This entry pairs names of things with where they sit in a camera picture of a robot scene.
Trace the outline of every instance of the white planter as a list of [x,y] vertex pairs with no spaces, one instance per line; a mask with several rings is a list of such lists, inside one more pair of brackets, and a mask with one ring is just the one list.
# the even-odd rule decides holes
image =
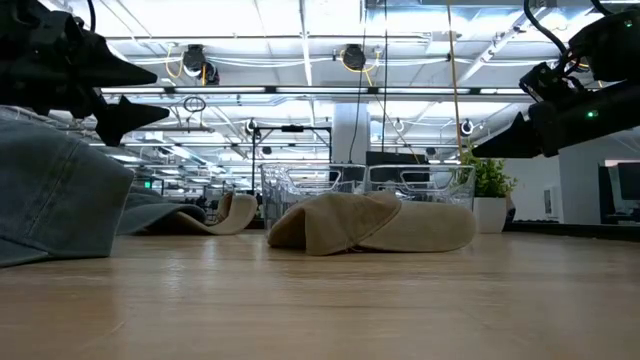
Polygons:
[[473,215],[476,217],[478,233],[499,234],[504,228],[507,217],[507,199],[475,198]]

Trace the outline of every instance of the black cable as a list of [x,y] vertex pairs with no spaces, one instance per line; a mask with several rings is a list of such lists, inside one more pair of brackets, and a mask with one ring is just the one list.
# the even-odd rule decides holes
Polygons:
[[557,36],[553,35],[553,33],[549,31],[549,29],[542,26],[536,19],[536,17],[533,16],[531,8],[529,7],[529,0],[524,0],[524,15],[527,17],[527,19],[529,19],[529,21],[531,21],[531,24],[533,24],[533,26],[535,26],[538,31],[543,33],[546,37],[553,41],[554,44],[556,44],[556,46],[560,50],[560,54],[564,54],[567,51],[567,47],[564,46],[564,43],[562,43],[562,41],[558,39]]
[[[364,32],[362,33],[362,53],[364,54],[365,52],[365,48],[364,45],[367,41],[367,11],[365,9],[365,11],[362,13],[362,16],[364,18]],[[364,73],[364,71],[360,71],[360,81],[358,82],[358,102],[357,102],[357,109],[356,109],[356,128],[353,130],[353,139],[351,139],[351,147],[349,148],[349,164],[353,164],[353,146],[356,143],[356,136],[358,134],[358,123],[360,122],[360,98],[361,98],[361,94],[362,94],[362,74]]]
[[384,152],[384,133],[387,120],[387,81],[389,79],[389,33],[387,29],[387,0],[384,0],[384,97],[382,100],[382,152]]
[[87,5],[89,6],[89,17],[91,18],[91,27],[89,27],[89,30],[96,32],[96,9],[93,7],[93,0],[87,0]]
[[591,0],[591,3],[593,4],[593,7],[596,8],[596,10],[602,13],[602,15],[604,16],[613,15],[613,12],[611,12],[606,7],[604,7],[604,5],[602,5],[600,0]]

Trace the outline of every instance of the baseball cap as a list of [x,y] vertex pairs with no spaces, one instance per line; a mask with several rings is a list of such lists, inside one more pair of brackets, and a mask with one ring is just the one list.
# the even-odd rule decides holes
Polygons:
[[132,187],[127,198],[118,235],[142,232],[163,235],[232,235],[242,231],[253,219],[258,202],[251,195],[225,195],[219,210],[221,221],[206,224],[206,213],[195,205],[175,204],[157,192]]
[[269,233],[269,245],[331,255],[352,248],[443,252],[471,242],[476,223],[465,207],[400,201],[386,191],[327,193],[289,209]]
[[78,138],[0,119],[0,267],[110,255],[133,172]]

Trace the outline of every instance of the computer monitor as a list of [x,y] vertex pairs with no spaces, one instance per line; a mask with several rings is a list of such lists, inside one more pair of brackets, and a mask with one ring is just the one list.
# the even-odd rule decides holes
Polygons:
[[640,163],[618,164],[618,175],[622,199],[640,201]]

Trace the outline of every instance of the potted plant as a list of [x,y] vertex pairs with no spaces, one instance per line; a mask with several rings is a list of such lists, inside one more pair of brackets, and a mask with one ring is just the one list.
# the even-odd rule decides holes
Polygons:
[[517,179],[504,174],[504,160],[479,159],[467,151],[462,154],[463,165],[476,168],[475,197],[473,214],[478,232],[481,234],[501,233],[507,215],[507,196],[516,186]]

